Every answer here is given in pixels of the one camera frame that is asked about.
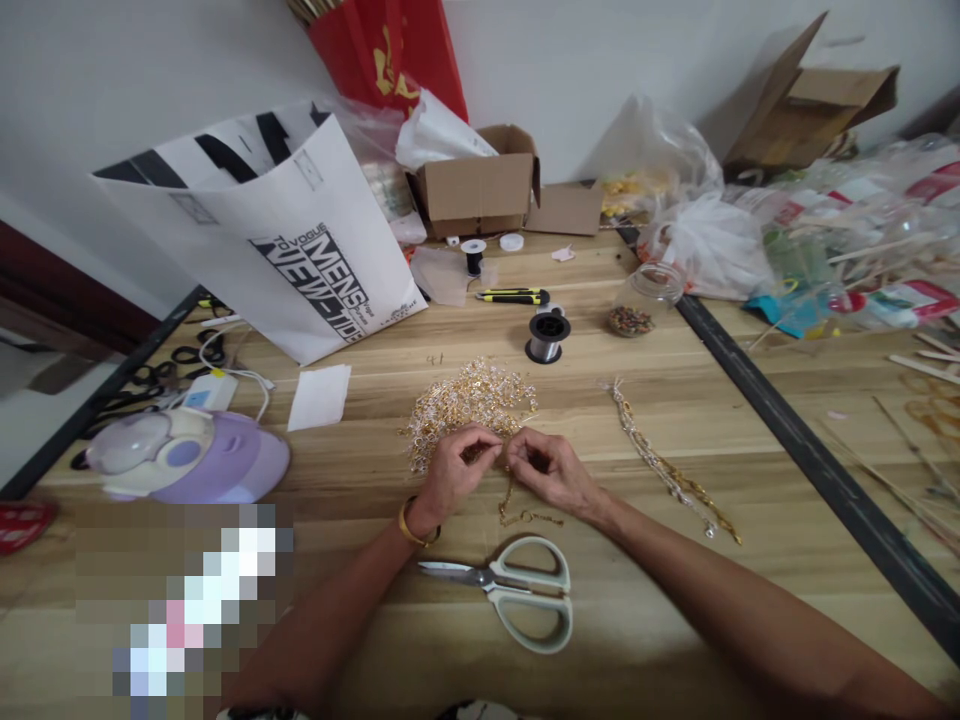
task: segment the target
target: beaded chain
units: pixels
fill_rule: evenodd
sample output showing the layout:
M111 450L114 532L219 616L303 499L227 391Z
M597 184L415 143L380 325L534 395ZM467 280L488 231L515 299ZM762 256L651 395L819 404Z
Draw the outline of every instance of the beaded chain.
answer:
M633 447L636 449L637 454L643 458L643 461L650 466L660 480L663 481L663 484L667 486L670 495L672 495L677 501L682 505L693 510L694 513L703 521L705 526L704 534L708 538L713 538L716 535L717 525L719 524L721 528L726 530L730 535L736 540L737 545L743 545L743 540L740 538L740 535L737 534L736 528L727 520L726 516L720 511L720 509L713 502L713 499L707 494L707 491L703 489L703 486L700 483L688 479L680 470L678 470L672 463L668 460L661 457L651 446L650 442L640 433L637 429L636 422L634 422L633 417L633 408L630 407L630 403L623 397L623 393L620 392L620 383L622 380L617 379L613 385L602 385L605 390L609 390L613 395L614 402L617 403L617 409L620 412L620 426L623 428L623 431L630 438L633 443ZM717 522L711 520L707 514L701 510L690 498L690 495L693 495L701 504L703 504L707 509L709 509L717 518Z
M529 403L530 411L521 413L517 419L509 410L523 401ZM526 384L519 373L495 367L486 358L471 360L455 377L435 382L417 398L407 427L400 431L410 438L407 446L410 471L425 475L440 439L470 422L480 423L507 442L520 431L520 421L529 420L536 412L536 390ZM510 475L507 495L497 506L503 527L533 520L546 520L563 527L563 520L529 510L507 517L513 482Z

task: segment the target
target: open cardboard box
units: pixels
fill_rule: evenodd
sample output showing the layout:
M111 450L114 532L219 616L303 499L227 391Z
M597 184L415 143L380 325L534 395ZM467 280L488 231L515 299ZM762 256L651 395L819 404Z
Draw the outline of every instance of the open cardboard box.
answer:
M774 64L757 109L724 160L728 178L757 167L808 167L844 130L896 106L899 66L801 67L826 16L814 20Z
M408 176L438 238L525 228L536 232L594 235L603 193L575 183L540 187L540 158L530 135L516 125L477 133L499 155L426 163Z
M533 138L516 125L492 125L477 133L496 157L426 163L411 184L426 210L433 235L480 235L518 230L540 204L540 158Z

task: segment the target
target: glass jar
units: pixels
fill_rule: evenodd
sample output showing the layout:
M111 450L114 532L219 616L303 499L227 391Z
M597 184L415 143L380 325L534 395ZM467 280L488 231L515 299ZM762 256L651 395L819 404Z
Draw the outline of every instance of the glass jar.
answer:
M683 297L683 274L672 265L648 262L623 283L607 315L610 328L624 337L640 337Z

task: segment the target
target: purple appliance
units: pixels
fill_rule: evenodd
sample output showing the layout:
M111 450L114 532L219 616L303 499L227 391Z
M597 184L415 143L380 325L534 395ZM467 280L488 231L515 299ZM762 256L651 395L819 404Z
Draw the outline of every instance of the purple appliance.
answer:
M180 407L111 423L86 457L116 500L252 503L283 478L290 448L245 415Z

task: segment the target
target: white wall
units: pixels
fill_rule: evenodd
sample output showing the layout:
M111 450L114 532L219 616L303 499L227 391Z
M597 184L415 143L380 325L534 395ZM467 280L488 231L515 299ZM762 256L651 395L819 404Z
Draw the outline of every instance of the white wall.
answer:
M0 220L163 317L195 281L87 175L329 87L282 0L5 0Z
M599 156L593 151L634 90L691 120L722 160L756 106L763 71L824 10L831 12L818 41L865 34L866 65L902 66L899 105L861 127L867 143L960 84L956 0L447 0L445 7L471 124L509 121L529 131L544 182L602 171L611 150L603 143Z
M900 63L895 132L960 83L956 0L446 0L471 121L536 138L547 182L602 170L634 90L694 121L722 158L763 71L816 15ZM193 286L89 172L329 79L282 0L6 0L0 8L0 219L163 315Z

